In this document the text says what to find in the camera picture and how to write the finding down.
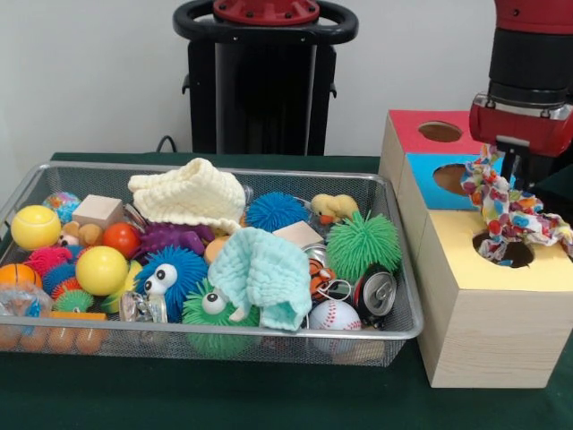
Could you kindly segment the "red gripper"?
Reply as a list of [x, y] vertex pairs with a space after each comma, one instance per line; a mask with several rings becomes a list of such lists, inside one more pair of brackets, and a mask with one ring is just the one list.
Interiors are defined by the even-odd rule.
[[[534, 155], [561, 155], [572, 140], [572, 105], [517, 107], [477, 94], [470, 109], [469, 129], [479, 142], [527, 148]], [[513, 176], [514, 188], [524, 186], [523, 168], [518, 152], [512, 167], [512, 149], [506, 149], [500, 175], [505, 179]]]

